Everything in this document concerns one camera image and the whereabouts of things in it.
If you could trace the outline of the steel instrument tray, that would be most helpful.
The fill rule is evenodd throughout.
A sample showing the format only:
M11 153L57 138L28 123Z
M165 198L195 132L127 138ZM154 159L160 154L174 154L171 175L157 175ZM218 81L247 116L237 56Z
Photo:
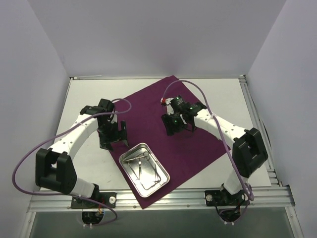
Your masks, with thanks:
M170 181L169 173L145 143L122 154L119 163L142 198L150 197Z

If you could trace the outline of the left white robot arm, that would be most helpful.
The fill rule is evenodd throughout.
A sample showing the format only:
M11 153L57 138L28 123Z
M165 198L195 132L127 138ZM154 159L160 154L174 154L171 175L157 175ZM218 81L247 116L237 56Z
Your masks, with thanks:
M125 121L118 122L113 101L100 99L96 106L85 106L65 136L48 149L36 153L36 185L64 195L82 197L89 208L102 200L99 186L77 176L73 160L79 149L94 132L101 149L113 151L113 144L128 144Z

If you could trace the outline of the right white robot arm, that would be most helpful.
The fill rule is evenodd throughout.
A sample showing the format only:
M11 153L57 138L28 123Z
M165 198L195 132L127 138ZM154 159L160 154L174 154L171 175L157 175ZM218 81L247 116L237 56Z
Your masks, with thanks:
M191 126L192 130L202 129L223 142L233 171L222 185L221 201L232 204L240 191L253 197L248 179L268 159L259 130L236 126L212 113L206 104L190 104L181 96L161 98L160 103L166 110L161 119L167 135L172 136Z

